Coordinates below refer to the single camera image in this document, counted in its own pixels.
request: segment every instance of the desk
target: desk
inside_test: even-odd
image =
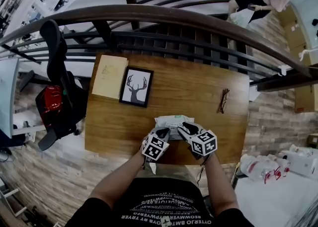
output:
[[[247,127],[249,78],[218,67],[169,58],[118,54],[129,66],[154,71],[147,108],[91,93],[101,54],[96,57],[87,104],[85,149],[130,157],[155,126],[155,117],[186,115],[218,137],[221,163],[238,162]],[[225,113],[217,113],[222,90],[230,90]],[[159,162],[199,164],[184,141],[169,141]]]

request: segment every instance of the picture frame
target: picture frame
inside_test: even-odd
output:
[[[146,108],[153,75],[154,71],[128,66],[122,81],[119,102]]]

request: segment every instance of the white package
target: white package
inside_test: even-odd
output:
[[[183,122],[194,122],[194,118],[189,118],[183,115],[175,116],[161,116],[155,118],[156,127],[168,127],[170,128],[170,137],[169,140],[182,140],[181,136],[177,131],[178,126],[182,126]]]

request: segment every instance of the beige paper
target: beige paper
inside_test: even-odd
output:
[[[119,99],[121,83],[127,65],[127,58],[101,56],[92,93]]]

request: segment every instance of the white plastic bag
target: white plastic bag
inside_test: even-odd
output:
[[[234,25],[246,28],[253,14],[253,10],[244,9],[230,14],[230,18]]]

